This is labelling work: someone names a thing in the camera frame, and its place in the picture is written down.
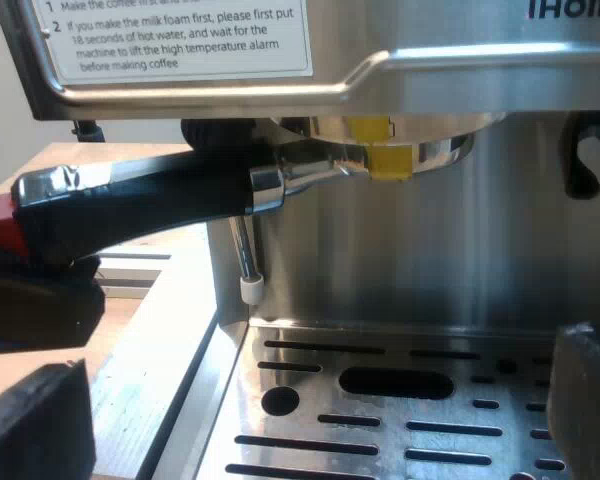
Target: stainless steel grate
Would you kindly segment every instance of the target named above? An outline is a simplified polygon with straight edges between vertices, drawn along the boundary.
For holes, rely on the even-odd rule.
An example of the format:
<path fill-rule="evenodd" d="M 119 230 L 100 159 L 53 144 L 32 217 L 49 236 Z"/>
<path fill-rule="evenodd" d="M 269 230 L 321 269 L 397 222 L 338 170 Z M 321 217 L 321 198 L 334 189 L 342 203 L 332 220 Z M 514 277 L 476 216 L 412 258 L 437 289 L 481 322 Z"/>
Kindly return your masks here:
<path fill-rule="evenodd" d="M 252 326 L 198 478 L 568 479 L 551 347 Z"/>

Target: slot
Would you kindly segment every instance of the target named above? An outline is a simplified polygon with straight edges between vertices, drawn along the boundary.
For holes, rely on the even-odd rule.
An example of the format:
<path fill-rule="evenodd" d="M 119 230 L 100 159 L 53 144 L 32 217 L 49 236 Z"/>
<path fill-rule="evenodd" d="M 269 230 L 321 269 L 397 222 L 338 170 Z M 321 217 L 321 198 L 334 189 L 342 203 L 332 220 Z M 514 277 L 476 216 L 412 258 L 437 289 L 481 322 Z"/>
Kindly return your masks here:
<path fill-rule="evenodd" d="M 500 403 L 495 400 L 476 399 L 473 401 L 473 406 L 476 408 L 485 408 L 487 410 L 497 410 L 500 408 Z"/>
<path fill-rule="evenodd" d="M 253 477 L 279 478 L 283 480 L 376 480 L 375 478 L 366 475 L 261 467 L 256 465 L 240 465 L 236 463 L 227 465 L 225 471 L 236 475 L 251 475 Z"/>
<path fill-rule="evenodd" d="M 565 465 L 560 460 L 552 460 L 549 458 L 539 458 L 536 460 L 536 468 L 539 470 L 553 470 L 555 472 L 561 472 L 565 469 Z"/>
<path fill-rule="evenodd" d="M 473 383 L 481 383 L 484 385 L 493 385 L 494 383 L 496 383 L 495 378 L 487 377 L 487 376 L 483 376 L 483 375 L 474 375 L 471 377 L 471 381 Z"/>
<path fill-rule="evenodd" d="M 317 442 L 312 440 L 291 440 L 288 438 L 254 437 L 239 435 L 235 438 L 239 445 L 256 445 L 258 447 L 289 448 L 293 450 L 310 450 L 314 452 L 350 453 L 352 455 L 377 455 L 375 445 L 358 445 L 355 443 Z"/>
<path fill-rule="evenodd" d="M 447 358 L 451 360 L 480 360 L 480 355 L 473 352 L 460 352 L 456 350 L 411 350 L 412 357 L 419 358 Z"/>
<path fill-rule="evenodd" d="M 362 353 L 370 355 L 384 355 L 384 348 L 377 347 L 360 347 L 354 345 L 329 345 L 319 343 L 304 343 L 304 342 L 285 342 L 280 340 L 267 340 L 264 342 L 265 347 L 271 348 L 289 348 L 292 350 L 314 350 L 318 352 L 340 352 L 340 353 Z"/>
<path fill-rule="evenodd" d="M 426 400 L 442 400 L 453 393 L 453 382 L 446 375 L 390 368 L 349 368 L 340 375 L 340 386 L 360 395 Z"/>
<path fill-rule="evenodd" d="M 539 402 L 527 403 L 527 410 L 529 410 L 530 412 L 546 412 L 547 404 Z"/>
<path fill-rule="evenodd" d="M 288 372 L 318 373 L 322 370 L 320 365 L 302 365 L 300 363 L 259 362 L 258 368 L 263 370 L 284 370 Z"/>
<path fill-rule="evenodd" d="M 496 368 L 503 375 L 514 375 L 518 372 L 518 364 L 510 358 L 501 358 L 498 360 Z"/>
<path fill-rule="evenodd" d="M 547 357 L 533 357 L 531 362 L 538 366 L 550 366 L 553 363 L 553 357 L 550 355 Z"/>
<path fill-rule="evenodd" d="M 535 438 L 536 440 L 551 440 L 551 434 L 549 430 L 534 428 L 531 430 L 531 438 Z"/>
<path fill-rule="evenodd" d="M 376 417 L 354 417 L 349 415 L 320 415 L 320 423 L 332 423 L 336 425 L 351 425 L 354 427 L 379 427 L 380 419 Z"/>
<path fill-rule="evenodd" d="M 502 430 L 496 427 L 476 425 L 455 425 L 451 423 L 409 422 L 409 430 L 419 432 L 454 433 L 458 435 L 479 435 L 482 437 L 501 437 Z"/>
<path fill-rule="evenodd" d="M 416 448 L 410 448 L 406 451 L 405 456 L 409 460 L 418 460 L 423 462 L 459 463 L 461 465 L 479 466 L 491 465 L 490 457 L 475 453 L 439 452 L 435 450 L 420 450 Z"/>

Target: stainless steel machine body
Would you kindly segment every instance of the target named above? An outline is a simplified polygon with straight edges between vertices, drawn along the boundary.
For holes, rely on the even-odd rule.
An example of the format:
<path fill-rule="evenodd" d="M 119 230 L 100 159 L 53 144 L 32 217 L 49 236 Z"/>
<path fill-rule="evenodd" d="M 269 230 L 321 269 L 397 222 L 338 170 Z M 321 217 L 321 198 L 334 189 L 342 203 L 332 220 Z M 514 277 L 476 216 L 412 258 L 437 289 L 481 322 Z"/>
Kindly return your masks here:
<path fill-rule="evenodd" d="M 479 132 L 454 166 L 404 184 L 319 187 L 254 218 L 264 301 L 252 308 L 204 455 L 167 447 L 187 452 L 182 471 L 572 478 L 544 411 L 556 329 L 583 320 L 600 328 L 600 196 L 564 193 L 565 120 L 512 115 Z M 600 178 L 600 143 L 580 151 Z M 219 265 L 231 258 L 228 228 L 210 234 L 217 290 L 229 293 L 237 276 Z M 443 374 L 453 393 L 347 391 L 342 375 L 357 367 Z M 265 409 L 276 387 L 298 393 L 289 415 Z"/>
<path fill-rule="evenodd" d="M 556 329 L 600 328 L 600 195 L 569 198 L 562 159 L 566 112 L 600 109 L 600 0 L 307 0 L 310 76 L 125 85 L 60 85 L 31 5 L 0 20 L 39 119 L 501 120 L 444 169 L 252 217 L 249 310 L 209 225 L 219 325 L 154 479 L 572 478 L 544 410 Z"/>
<path fill-rule="evenodd" d="M 61 85 L 32 0 L 0 1 L 39 119 L 600 109 L 600 0 L 307 0 L 306 17 L 311 76 Z"/>

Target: black plastic piece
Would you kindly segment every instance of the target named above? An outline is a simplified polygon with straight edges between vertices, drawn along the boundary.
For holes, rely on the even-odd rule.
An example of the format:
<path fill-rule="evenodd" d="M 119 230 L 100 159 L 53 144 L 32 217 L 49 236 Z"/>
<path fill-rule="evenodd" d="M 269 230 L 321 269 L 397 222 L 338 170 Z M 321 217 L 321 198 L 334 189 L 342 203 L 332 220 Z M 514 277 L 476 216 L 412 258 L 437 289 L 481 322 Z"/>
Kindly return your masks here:
<path fill-rule="evenodd" d="M 558 335 L 547 411 L 573 478 L 600 480 L 600 336 L 588 325 Z"/>
<path fill-rule="evenodd" d="M 88 480 L 95 460 L 84 361 L 44 366 L 0 395 L 0 480 Z"/>
<path fill-rule="evenodd" d="M 34 263 L 67 266 L 111 245 L 191 223 L 244 215 L 253 205 L 249 166 L 268 147 L 179 154 L 150 175 L 27 204 L 12 189 L 14 217 Z"/>
<path fill-rule="evenodd" d="M 579 112 L 567 121 L 563 134 L 565 192 L 575 200 L 591 200 L 600 194 L 600 182 L 582 162 L 578 145 L 589 137 L 600 140 L 600 112 Z"/>
<path fill-rule="evenodd" d="M 80 143 L 104 143 L 104 132 L 93 120 L 77 120 L 71 130 Z"/>
<path fill-rule="evenodd" d="M 248 147 L 253 143 L 255 126 L 251 118 L 185 119 L 180 124 L 182 136 L 196 151 Z"/>
<path fill-rule="evenodd" d="M 99 265 L 88 257 L 43 270 L 0 251 L 0 353 L 84 346 L 104 314 Z"/>

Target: instruction label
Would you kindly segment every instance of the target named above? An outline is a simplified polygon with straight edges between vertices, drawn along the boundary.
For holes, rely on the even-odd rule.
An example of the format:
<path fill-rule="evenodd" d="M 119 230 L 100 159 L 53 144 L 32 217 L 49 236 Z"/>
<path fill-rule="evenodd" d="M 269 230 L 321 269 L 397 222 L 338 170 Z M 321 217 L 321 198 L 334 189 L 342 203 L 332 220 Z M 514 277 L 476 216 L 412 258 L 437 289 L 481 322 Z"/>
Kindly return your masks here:
<path fill-rule="evenodd" d="M 63 85 L 313 75 L 306 0 L 33 0 Z"/>

